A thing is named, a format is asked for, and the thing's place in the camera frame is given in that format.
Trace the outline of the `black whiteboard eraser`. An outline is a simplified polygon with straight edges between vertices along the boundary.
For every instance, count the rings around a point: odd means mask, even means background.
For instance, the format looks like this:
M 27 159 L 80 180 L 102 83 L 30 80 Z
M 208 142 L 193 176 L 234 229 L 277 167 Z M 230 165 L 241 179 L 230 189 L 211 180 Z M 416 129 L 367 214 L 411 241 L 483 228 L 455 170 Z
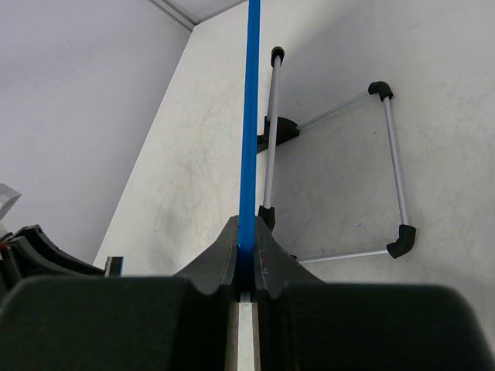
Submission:
M 108 257 L 105 262 L 105 277 L 120 277 L 123 268 L 123 257 Z

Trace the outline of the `blue framed whiteboard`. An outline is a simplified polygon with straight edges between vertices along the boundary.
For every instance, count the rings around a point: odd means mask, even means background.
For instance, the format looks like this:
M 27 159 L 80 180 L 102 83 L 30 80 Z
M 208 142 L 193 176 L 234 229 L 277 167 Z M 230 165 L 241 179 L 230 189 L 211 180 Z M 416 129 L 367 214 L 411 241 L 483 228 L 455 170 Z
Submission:
M 239 206 L 238 253 L 240 304 L 238 326 L 239 370 L 252 370 L 254 362 L 251 296 L 253 292 L 253 254 L 255 245 L 256 158 L 258 130 L 258 84 L 261 3 L 249 1 L 247 51 L 244 87 L 244 120 L 241 151 L 241 188 Z

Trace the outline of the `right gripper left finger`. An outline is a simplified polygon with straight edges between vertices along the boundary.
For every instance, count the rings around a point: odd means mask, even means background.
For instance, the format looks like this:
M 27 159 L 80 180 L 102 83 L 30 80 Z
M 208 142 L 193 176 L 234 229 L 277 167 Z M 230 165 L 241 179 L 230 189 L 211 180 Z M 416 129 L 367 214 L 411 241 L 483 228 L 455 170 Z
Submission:
M 237 225 L 172 276 L 20 282 L 1 311 L 1 368 L 236 369 Z

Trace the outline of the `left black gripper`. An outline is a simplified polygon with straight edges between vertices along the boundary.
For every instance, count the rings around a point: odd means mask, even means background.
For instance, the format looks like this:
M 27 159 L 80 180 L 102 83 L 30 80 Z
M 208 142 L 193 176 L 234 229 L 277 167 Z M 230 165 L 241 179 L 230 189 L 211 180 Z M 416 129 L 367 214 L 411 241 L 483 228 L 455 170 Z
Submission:
M 1 237 L 1 282 L 7 292 L 26 277 L 49 274 L 103 277 L 105 271 L 59 249 L 40 225 Z

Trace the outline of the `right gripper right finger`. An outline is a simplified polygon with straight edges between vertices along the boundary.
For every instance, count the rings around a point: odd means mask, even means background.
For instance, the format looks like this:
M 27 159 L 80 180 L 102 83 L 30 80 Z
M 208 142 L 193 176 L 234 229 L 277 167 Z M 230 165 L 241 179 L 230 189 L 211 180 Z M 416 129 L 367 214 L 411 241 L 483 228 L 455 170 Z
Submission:
M 262 219 L 254 247 L 257 370 L 492 370 L 473 310 L 450 288 L 326 283 Z

